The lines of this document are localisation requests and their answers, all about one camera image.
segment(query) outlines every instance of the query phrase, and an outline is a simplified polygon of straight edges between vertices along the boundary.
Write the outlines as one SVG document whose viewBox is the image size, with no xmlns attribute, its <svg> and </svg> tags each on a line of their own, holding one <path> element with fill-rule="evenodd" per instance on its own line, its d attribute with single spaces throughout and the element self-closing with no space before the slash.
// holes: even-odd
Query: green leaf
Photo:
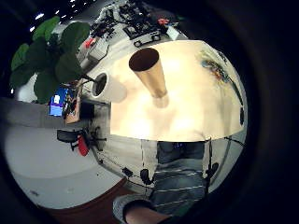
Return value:
<svg viewBox="0 0 299 224">
<path fill-rule="evenodd" d="M 47 41 L 50 39 L 50 34 L 54 30 L 55 26 L 58 24 L 60 18 L 54 16 L 51 19 L 48 19 L 42 22 L 35 30 L 32 39 L 35 41 L 39 37 L 44 37 Z"/>
<path fill-rule="evenodd" d="M 56 48 L 58 45 L 58 34 L 51 34 L 49 39 L 49 46 L 51 48 Z"/>
<path fill-rule="evenodd" d="M 55 67 L 55 74 L 61 83 L 77 80 L 83 71 L 74 52 L 67 52 L 60 57 Z"/>
<path fill-rule="evenodd" d="M 35 74 L 35 71 L 30 68 L 26 63 L 20 65 L 15 69 L 10 75 L 10 87 L 19 88 L 22 85 L 25 85 L 30 77 Z"/>
<path fill-rule="evenodd" d="M 80 44 L 89 36 L 90 25 L 87 22 L 73 22 L 62 33 L 62 44 L 65 52 L 76 51 Z"/>
<path fill-rule="evenodd" d="M 58 88 L 59 82 L 53 70 L 47 68 L 37 75 L 34 90 L 39 103 L 47 103 Z"/>
<path fill-rule="evenodd" d="M 26 62 L 38 72 L 50 65 L 50 56 L 45 38 L 39 37 L 30 45 L 26 53 Z"/>
<path fill-rule="evenodd" d="M 15 52 L 11 60 L 11 71 L 14 71 L 21 64 L 25 63 L 26 52 L 28 49 L 29 49 L 29 45 L 27 44 L 22 44 L 19 46 L 19 48 L 17 49 L 17 51 Z"/>
</svg>

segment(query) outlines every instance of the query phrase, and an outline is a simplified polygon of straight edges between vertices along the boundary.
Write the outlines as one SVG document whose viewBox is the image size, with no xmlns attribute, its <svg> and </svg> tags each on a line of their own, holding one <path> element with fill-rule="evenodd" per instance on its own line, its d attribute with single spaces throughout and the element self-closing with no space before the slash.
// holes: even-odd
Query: electronic device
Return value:
<svg viewBox="0 0 299 224">
<path fill-rule="evenodd" d="M 150 185 L 153 182 L 152 179 L 150 180 L 148 169 L 143 169 L 140 171 L 140 178 L 145 185 Z"/>
<path fill-rule="evenodd" d="M 68 93 L 68 89 L 59 88 L 55 95 L 50 98 L 50 112 L 49 115 L 52 116 L 62 116 L 64 110 L 64 100 Z"/>
</svg>

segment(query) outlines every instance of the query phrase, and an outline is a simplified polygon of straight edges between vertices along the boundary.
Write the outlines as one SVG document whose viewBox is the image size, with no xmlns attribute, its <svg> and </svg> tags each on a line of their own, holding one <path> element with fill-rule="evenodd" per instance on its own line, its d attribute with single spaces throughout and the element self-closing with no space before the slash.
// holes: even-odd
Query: computer monitor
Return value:
<svg viewBox="0 0 299 224">
<path fill-rule="evenodd" d="M 50 112 L 52 116 L 62 116 L 64 110 L 64 100 L 68 89 L 59 88 L 55 95 L 50 98 Z"/>
</svg>

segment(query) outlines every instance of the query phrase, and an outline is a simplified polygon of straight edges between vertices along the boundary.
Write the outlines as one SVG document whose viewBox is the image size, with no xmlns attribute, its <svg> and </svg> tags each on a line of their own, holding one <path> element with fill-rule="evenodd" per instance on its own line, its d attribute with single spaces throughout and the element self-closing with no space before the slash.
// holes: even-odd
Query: table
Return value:
<svg viewBox="0 0 299 224">
<path fill-rule="evenodd" d="M 111 105 L 110 133 L 139 139 L 192 142 L 223 138 L 243 129 L 242 107 L 230 85 L 220 83 L 201 65 L 199 52 L 211 48 L 200 40 L 178 40 L 150 46 L 164 70 L 169 104 L 159 108 L 128 62 L 132 53 L 113 63 L 110 74 L 127 88 L 127 97 Z M 240 89 L 228 61 L 226 71 Z"/>
</svg>

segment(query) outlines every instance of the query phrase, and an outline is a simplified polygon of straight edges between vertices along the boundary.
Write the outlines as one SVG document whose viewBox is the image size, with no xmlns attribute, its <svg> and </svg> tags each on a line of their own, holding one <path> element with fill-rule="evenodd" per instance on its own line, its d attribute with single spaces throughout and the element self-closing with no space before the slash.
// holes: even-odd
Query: red object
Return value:
<svg viewBox="0 0 299 224">
<path fill-rule="evenodd" d="M 169 20 L 168 20 L 168 19 L 160 18 L 160 19 L 158 20 L 158 22 L 159 22 L 160 25 L 166 25 L 166 24 L 169 23 Z"/>
<path fill-rule="evenodd" d="M 89 48 L 92 44 L 92 42 L 94 41 L 94 38 L 90 38 L 89 40 L 85 41 L 85 48 Z"/>
<path fill-rule="evenodd" d="M 78 151 L 82 156 L 86 156 L 89 149 L 82 135 L 78 137 Z"/>
</svg>

